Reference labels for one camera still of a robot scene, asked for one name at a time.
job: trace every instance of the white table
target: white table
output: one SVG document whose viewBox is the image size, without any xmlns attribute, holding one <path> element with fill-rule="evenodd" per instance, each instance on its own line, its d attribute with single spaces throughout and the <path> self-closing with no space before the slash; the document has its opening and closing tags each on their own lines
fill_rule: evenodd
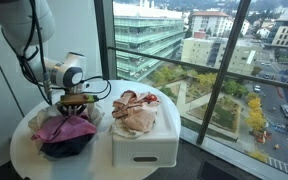
<svg viewBox="0 0 288 180">
<path fill-rule="evenodd" d="M 98 133 L 86 145 L 83 151 L 74 157 L 63 158 L 58 161 L 49 161 L 38 155 L 35 142 L 30 140 L 32 136 L 28 125 L 28 121 L 36 116 L 37 112 L 47 107 L 46 102 L 42 102 L 33 108 L 16 128 L 11 142 L 11 161 L 18 172 L 24 178 L 29 177 L 32 180 L 82 180 L 82 179 L 144 179 L 153 173 L 156 167 L 147 168 L 116 168 L 112 166 L 112 138 L 108 134 L 108 128 L 114 121 L 111 116 L 113 110 L 113 101 L 118 99 L 126 90 L 134 90 L 137 92 L 149 91 L 156 95 L 164 96 L 172 113 L 176 115 L 175 127 L 178 135 L 180 134 L 180 116 L 174 103 L 159 90 L 145 84 L 130 81 L 110 81 L 112 84 L 111 94 L 104 100 L 99 101 L 99 105 L 105 111 L 105 116 L 98 127 Z M 106 86 L 105 81 L 96 81 L 91 83 L 90 91 L 101 91 Z M 59 93 L 53 96 L 53 101 L 57 102 L 60 98 Z"/>
</svg>

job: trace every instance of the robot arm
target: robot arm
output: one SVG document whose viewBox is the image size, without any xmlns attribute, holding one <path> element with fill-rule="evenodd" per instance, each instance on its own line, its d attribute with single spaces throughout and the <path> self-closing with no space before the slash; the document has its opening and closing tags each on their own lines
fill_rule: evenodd
<svg viewBox="0 0 288 180">
<path fill-rule="evenodd" d="M 66 89 L 61 103 L 69 108 L 64 109 L 75 109 L 76 112 L 77 105 L 92 101 L 92 98 L 77 100 L 81 97 L 76 96 L 83 90 L 80 87 L 86 65 L 83 55 L 69 52 L 64 62 L 44 58 L 42 43 L 49 40 L 55 31 L 55 21 L 46 0 L 0 0 L 0 25 L 5 40 L 19 59 L 22 71 L 24 69 L 28 73 L 23 75 L 34 84 L 43 82 L 50 102 L 51 84 Z"/>
</svg>

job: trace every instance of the floor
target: floor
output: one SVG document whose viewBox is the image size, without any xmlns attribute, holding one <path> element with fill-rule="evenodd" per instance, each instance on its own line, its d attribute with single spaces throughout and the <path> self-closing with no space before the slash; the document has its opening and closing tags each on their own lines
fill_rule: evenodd
<svg viewBox="0 0 288 180">
<path fill-rule="evenodd" d="M 213 156 L 200 148 L 180 140 L 177 165 L 159 168 L 145 180 L 257 180 L 251 174 Z M 21 180 L 11 162 L 0 167 L 0 180 Z"/>
</svg>

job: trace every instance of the white storage box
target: white storage box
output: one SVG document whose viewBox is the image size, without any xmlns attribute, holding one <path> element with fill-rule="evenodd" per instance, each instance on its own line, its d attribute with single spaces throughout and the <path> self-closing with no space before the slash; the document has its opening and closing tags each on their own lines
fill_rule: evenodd
<svg viewBox="0 0 288 180">
<path fill-rule="evenodd" d="M 137 139 L 112 135 L 113 166 L 115 167 L 174 167 L 176 165 L 179 133 L 175 121 L 179 121 L 174 108 L 161 101 L 152 130 Z"/>
</svg>

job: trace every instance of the purple cloth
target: purple cloth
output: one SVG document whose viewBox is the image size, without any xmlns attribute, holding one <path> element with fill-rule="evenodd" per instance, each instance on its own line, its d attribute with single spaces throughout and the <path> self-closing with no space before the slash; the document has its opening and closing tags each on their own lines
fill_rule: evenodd
<svg viewBox="0 0 288 180">
<path fill-rule="evenodd" d="M 31 139 L 43 143 L 55 143 L 95 133 L 96 127 L 87 120 L 78 116 L 59 115 L 46 121 Z"/>
</svg>

